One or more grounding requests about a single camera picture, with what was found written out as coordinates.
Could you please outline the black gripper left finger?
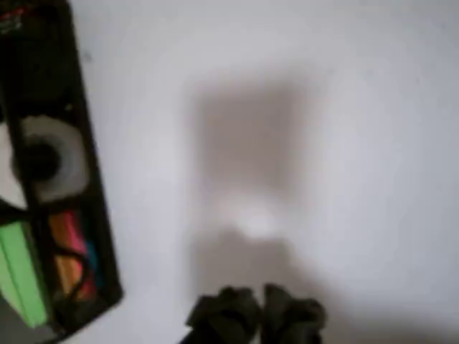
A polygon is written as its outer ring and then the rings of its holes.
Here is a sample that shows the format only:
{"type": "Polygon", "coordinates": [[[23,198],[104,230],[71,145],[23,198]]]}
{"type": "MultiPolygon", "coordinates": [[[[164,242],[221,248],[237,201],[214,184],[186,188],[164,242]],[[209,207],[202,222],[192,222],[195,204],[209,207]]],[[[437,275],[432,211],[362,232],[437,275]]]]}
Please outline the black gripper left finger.
{"type": "Polygon", "coordinates": [[[223,287],[202,295],[186,320],[185,343],[251,343],[256,336],[261,307],[252,289],[223,287]]]}

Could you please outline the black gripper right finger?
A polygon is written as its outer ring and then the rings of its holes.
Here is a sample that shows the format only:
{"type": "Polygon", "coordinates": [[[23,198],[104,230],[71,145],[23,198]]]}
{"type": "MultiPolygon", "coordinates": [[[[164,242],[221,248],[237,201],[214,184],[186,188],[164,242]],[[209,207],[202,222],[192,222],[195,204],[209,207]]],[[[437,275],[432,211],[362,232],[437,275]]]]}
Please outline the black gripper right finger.
{"type": "Polygon", "coordinates": [[[264,286],[263,342],[319,344],[327,323],[325,307],[313,298],[294,297],[277,284],[264,286]]]}

